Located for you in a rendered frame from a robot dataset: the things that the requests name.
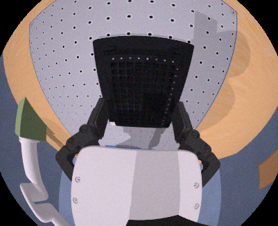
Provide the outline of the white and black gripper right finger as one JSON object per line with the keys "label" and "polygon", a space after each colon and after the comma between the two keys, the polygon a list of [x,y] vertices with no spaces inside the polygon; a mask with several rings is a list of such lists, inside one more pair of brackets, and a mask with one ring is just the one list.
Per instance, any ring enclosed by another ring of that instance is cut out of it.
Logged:
{"label": "white and black gripper right finger", "polygon": [[203,165],[201,170],[203,188],[220,168],[220,162],[211,151],[211,146],[200,138],[200,133],[197,130],[193,130],[183,102],[178,101],[176,103],[171,121],[175,141],[180,144],[178,149],[194,152]]}

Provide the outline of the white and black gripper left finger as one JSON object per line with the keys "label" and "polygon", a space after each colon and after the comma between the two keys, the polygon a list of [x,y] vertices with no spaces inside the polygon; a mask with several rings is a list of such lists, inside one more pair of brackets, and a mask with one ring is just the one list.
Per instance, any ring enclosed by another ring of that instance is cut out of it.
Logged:
{"label": "white and black gripper left finger", "polygon": [[72,137],[68,138],[66,145],[56,153],[55,159],[64,171],[66,176],[72,181],[73,158],[80,150],[87,146],[99,146],[99,139],[105,134],[109,110],[105,98],[99,98],[96,107],[93,108],[87,124],[83,124]]}

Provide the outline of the black rectangular pad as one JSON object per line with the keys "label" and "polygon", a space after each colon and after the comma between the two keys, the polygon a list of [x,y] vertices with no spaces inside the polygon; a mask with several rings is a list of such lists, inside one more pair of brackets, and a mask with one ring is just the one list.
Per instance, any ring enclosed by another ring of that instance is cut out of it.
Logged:
{"label": "black rectangular pad", "polygon": [[180,100],[186,77],[189,72],[191,59],[193,55],[194,45],[181,42],[178,40],[167,39],[163,37],[151,36],[117,36],[106,37],[93,41],[94,58],[96,63],[96,70],[98,74],[98,81],[101,88],[102,97],[106,99],[109,109],[110,125],[116,125],[114,111],[112,107],[110,91],[107,81],[106,67],[105,67],[105,52],[118,50],[145,50],[145,51],[160,51],[166,53],[174,53],[181,55],[181,67],[177,83],[175,86],[174,95],[163,128],[168,128],[171,124],[171,116],[176,103]]}

